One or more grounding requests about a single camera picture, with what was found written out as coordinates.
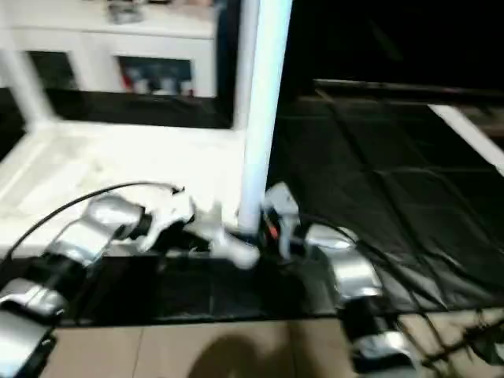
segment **beige floor tile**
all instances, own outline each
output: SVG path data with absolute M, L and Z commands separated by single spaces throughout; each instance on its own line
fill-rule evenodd
M 492 322 L 500 314 L 501 310 L 488 310 L 485 312 L 485 321 Z M 473 311 L 461 311 L 456 313 L 438 313 L 429 316 L 432 323 L 438 329 L 438 332 L 445 344 L 451 344 L 461 337 L 465 327 L 476 323 L 476 316 Z M 430 354 L 439 350 L 439 344 L 436 341 L 430 328 L 419 316 L 405 316 L 401 318 L 407 325 L 410 333 L 421 347 Z M 452 365 L 462 378 L 496 378 L 504 376 L 504 369 L 489 366 L 480 360 L 474 353 L 463 350 L 450 356 Z M 444 372 L 448 371 L 447 364 L 440 362 L 438 367 Z
M 355 377 L 347 341 L 336 319 L 292 321 L 291 342 L 298 378 Z
M 141 328 L 60 330 L 43 378 L 130 378 Z
M 287 323 L 145 328 L 135 378 L 294 377 Z

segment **black fabric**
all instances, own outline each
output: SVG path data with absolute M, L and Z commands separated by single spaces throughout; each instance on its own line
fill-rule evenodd
M 10 90 L 0 88 L 0 160 L 24 135 L 24 118 Z
M 49 251 L 35 259 L 23 275 L 26 280 L 55 290 L 69 301 L 80 293 L 86 276 L 87 270 L 79 262 Z
M 321 78 L 502 91 L 499 25 L 499 11 L 489 3 L 433 11 L 423 2 L 392 8 L 296 0 L 283 81 L 300 88 Z
M 395 311 L 417 312 L 412 295 L 431 311 L 502 306 L 504 179 L 427 106 L 341 101 L 338 120 L 325 106 L 311 127 L 279 117 L 269 182 L 373 247 Z

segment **cabinet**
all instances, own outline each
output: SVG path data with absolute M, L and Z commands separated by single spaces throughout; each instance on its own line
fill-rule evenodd
M 144 20 L 111 24 L 104 2 L 18 0 L 9 15 L 18 46 L 46 87 L 213 97 L 213 8 L 142 7 Z

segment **white post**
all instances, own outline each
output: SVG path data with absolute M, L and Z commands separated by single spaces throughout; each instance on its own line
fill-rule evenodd
M 10 85 L 20 111 L 26 120 L 26 128 L 31 131 L 46 127 L 54 119 L 53 111 L 46 99 L 33 64 L 16 45 L 8 23 L 5 0 L 0 0 L 0 52 L 2 65 L 7 72 L 6 82 Z
M 239 22 L 239 54 L 236 70 L 235 112 L 233 128 L 245 130 L 249 120 L 255 43 L 258 35 L 260 0 L 242 0 Z
M 260 0 L 259 3 L 238 216 L 239 226 L 250 232 L 258 229 L 259 206 L 266 189 L 291 7 L 292 0 Z M 247 51 L 250 47 L 239 48 Z M 239 82 L 242 80 L 246 78 L 238 77 Z

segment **black surface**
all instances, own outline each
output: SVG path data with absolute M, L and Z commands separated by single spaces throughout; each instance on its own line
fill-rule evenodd
M 384 282 L 384 313 L 504 306 L 504 178 L 427 106 L 281 106 L 269 184 L 281 180 L 303 213 L 372 247 L 362 251 Z M 26 261 L 15 264 L 2 281 Z M 107 258 L 63 325 L 335 316 L 327 282 L 321 256 L 246 272 L 225 261 Z
M 176 128 L 230 128 L 211 98 L 47 89 L 54 112 L 67 120 Z
M 295 1 L 285 87 L 335 79 L 504 90 L 498 8 L 438 5 Z

